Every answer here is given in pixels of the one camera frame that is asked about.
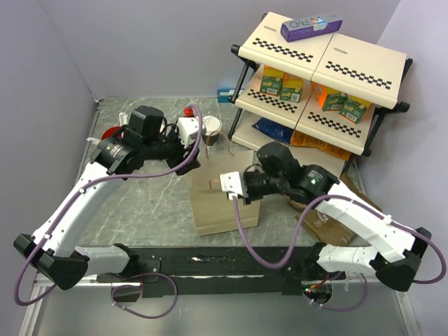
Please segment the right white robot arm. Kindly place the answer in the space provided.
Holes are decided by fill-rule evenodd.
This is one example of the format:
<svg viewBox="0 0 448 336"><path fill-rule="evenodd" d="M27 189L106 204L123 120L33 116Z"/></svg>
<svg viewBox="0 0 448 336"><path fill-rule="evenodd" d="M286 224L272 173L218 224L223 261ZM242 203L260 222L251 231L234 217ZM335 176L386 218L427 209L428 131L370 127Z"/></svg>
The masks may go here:
<svg viewBox="0 0 448 336"><path fill-rule="evenodd" d="M238 197L247 204L266 195L280 194L306 204L300 220L312 212L327 215L368 242L365 247L316 243L301 264L313 279L336 272L374 276L396 291L408 291L415 278L431 233L423 227L399 225L361 199L327 169L301 165L288 147L271 142L257 152L259 165L238 174Z"/></svg>

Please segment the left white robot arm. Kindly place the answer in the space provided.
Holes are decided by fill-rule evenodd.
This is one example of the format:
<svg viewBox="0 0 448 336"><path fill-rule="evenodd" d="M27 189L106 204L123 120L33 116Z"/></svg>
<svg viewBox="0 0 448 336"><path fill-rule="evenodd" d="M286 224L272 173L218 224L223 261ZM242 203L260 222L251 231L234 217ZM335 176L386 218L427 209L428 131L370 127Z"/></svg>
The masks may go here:
<svg viewBox="0 0 448 336"><path fill-rule="evenodd" d="M123 244L82 247L78 241L101 205L147 160L164 161L181 176L200 167L199 144L205 132L201 113L169 124L161 110L140 106L127 124L102 139L84 172L54 214L33 234L13 245L57 287L68 290L83 277L112 273L122 281L139 271L138 255Z"/></svg>

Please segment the black paper coffee cup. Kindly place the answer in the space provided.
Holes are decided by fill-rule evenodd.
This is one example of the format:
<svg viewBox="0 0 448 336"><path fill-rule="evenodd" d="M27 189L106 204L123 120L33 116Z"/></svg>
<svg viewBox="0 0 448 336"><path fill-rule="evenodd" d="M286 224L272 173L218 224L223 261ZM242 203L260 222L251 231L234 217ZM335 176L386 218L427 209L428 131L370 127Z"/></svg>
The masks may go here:
<svg viewBox="0 0 448 336"><path fill-rule="evenodd" d="M221 137L220 133L214 133L214 134L205 134L202 136L202 139L206 146L215 146L218 143L220 137Z"/></svg>

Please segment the kraft paper bag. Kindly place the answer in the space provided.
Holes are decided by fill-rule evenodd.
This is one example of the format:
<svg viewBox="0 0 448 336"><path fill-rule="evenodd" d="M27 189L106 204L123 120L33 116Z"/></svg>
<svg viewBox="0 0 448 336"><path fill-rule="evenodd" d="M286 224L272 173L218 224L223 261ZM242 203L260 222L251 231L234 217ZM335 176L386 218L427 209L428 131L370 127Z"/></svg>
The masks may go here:
<svg viewBox="0 0 448 336"><path fill-rule="evenodd" d="M189 197L195 229L199 236L207 236L237 229L235 208L231 198L222 190L220 175L242 172L253 164L253 151L230 149L230 140L224 132L204 140L205 154L198 160L200 168L188 173Z"/></svg>

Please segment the white plastic cup lid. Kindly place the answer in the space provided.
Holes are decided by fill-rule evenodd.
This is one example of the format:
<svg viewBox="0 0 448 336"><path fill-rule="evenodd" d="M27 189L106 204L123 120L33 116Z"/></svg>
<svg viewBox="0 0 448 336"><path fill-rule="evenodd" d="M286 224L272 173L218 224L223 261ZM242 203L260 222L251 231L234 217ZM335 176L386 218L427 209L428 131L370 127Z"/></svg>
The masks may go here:
<svg viewBox="0 0 448 336"><path fill-rule="evenodd" d="M222 122L215 116L206 115L202 119L203 125L205 126L205 135L212 136L221 131Z"/></svg>

